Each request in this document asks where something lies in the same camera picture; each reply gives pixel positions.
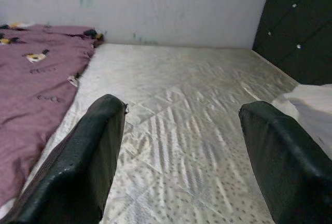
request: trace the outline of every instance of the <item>quilted mattress surface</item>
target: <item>quilted mattress surface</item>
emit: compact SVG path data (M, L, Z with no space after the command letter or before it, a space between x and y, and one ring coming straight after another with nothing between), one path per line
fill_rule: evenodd
M297 82L244 49L103 44L41 160L98 97L129 103L101 223L273 223L238 111Z

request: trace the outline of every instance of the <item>purple bedsheet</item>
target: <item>purple bedsheet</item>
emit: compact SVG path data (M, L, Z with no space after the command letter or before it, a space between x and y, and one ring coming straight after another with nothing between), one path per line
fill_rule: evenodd
M94 52L96 39L88 30L45 25L0 29L0 206L19 195L72 104L74 77Z

